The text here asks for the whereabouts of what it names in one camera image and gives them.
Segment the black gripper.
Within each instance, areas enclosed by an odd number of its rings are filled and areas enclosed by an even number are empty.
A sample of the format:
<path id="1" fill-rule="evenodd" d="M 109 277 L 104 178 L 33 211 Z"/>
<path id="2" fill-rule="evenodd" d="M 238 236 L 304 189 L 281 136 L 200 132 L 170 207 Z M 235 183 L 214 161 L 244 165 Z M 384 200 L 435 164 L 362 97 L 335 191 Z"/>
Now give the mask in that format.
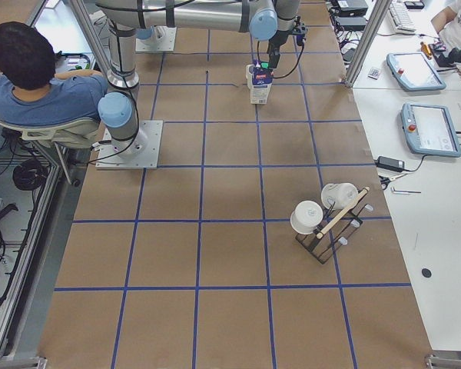
<path id="1" fill-rule="evenodd" d="M 290 36 L 294 36 L 298 45 L 303 44 L 307 27 L 301 17 L 296 15 L 293 18 L 278 18 L 278 29 L 274 36 L 268 41 L 267 54 L 269 57 L 268 68 L 276 69 L 280 61 L 280 47 L 287 42 Z"/>

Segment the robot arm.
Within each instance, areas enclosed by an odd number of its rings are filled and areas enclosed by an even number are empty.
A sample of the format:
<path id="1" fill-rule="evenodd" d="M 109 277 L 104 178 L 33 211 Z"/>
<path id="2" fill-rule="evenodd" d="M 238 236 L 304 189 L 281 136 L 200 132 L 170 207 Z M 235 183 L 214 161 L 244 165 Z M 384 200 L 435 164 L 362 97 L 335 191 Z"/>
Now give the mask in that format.
<path id="1" fill-rule="evenodd" d="M 137 39 L 144 43 L 162 42 L 167 34 L 165 26 L 150 26 L 149 28 L 139 28 L 136 32 Z"/>
<path id="2" fill-rule="evenodd" d="M 297 1 L 98 1 L 109 25 L 111 67 L 108 80 L 117 89 L 138 86 L 136 52 L 171 52 L 177 28 L 248 33 L 267 42 L 268 59 L 245 69 L 250 103 L 264 105 L 280 60 L 280 48 L 294 37 L 303 45 L 307 28 Z"/>

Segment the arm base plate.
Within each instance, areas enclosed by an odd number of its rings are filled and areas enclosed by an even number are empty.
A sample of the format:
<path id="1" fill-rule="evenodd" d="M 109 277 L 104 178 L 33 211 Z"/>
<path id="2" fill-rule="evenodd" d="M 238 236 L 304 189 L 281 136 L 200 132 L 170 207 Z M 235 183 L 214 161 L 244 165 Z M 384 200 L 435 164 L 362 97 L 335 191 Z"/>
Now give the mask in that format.
<path id="1" fill-rule="evenodd" d="M 152 26 L 136 31 L 137 53 L 172 52 L 175 46 L 176 28 Z"/>
<path id="2" fill-rule="evenodd" d="M 111 137 L 109 128 L 104 130 L 104 140 L 110 143 L 101 145 L 95 166 L 101 170 L 156 169 L 158 167 L 162 120 L 140 121 L 134 142 L 117 141 Z"/>

